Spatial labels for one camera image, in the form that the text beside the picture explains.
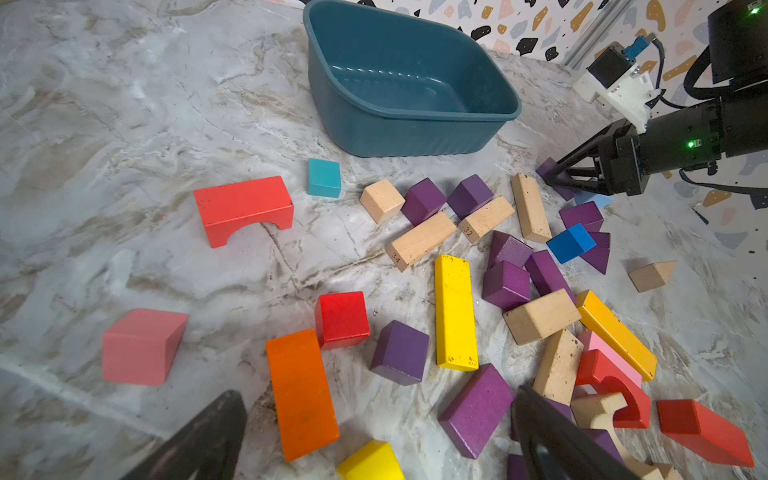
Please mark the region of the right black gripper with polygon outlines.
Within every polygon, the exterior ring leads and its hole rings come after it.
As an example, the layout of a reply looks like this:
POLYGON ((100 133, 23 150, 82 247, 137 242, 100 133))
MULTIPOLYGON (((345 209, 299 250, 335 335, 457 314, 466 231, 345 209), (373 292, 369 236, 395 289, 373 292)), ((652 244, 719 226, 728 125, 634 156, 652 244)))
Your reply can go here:
POLYGON ((595 181, 605 195, 640 195, 645 190, 639 136, 627 120, 618 120, 556 162, 544 176, 546 183, 595 181))

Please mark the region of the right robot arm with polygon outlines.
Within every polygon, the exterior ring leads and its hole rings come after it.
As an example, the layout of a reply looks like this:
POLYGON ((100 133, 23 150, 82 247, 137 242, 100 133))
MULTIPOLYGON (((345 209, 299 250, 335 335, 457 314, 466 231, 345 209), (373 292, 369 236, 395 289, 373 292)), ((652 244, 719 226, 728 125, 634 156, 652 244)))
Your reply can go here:
POLYGON ((621 119, 551 166, 551 187, 612 196, 640 195, 651 175, 676 169, 715 174, 722 157, 767 148, 767 4, 731 1, 707 18, 708 44, 685 73, 695 104, 652 117, 660 78, 639 72, 637 57, 654 34, 623 47, 612 43, 573 88, 587 102, 606 101, 621 119))

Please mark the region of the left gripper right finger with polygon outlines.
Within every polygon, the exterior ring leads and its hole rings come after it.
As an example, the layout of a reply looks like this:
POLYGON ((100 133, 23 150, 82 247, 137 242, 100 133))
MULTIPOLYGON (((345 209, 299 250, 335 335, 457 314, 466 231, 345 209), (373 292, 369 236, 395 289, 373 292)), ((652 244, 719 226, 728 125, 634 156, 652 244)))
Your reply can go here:
POLYGON ((532 387, 518 388, 512 418, 530 479, 635 479, 532 387))

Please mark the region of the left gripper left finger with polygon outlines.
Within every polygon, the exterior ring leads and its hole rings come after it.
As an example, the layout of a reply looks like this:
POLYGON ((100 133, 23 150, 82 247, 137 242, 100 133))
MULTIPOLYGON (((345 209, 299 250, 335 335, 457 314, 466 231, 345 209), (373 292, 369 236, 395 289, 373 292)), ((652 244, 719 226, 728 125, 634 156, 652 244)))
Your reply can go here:
POLYGON ((124 477, 231 479, 246 422, 241 394, 227 390, 124 477))

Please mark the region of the purple wedge block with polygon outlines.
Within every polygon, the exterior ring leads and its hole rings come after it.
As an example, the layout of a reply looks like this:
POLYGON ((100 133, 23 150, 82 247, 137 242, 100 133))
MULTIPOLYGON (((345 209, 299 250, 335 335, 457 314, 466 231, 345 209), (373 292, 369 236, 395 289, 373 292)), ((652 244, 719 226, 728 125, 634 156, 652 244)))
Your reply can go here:
POLYGON ((589 231, 589 234, 596 242, 596 246, 582 254, 581 258, 605 275, 611 251, 611 234, 597 231, 589 231))

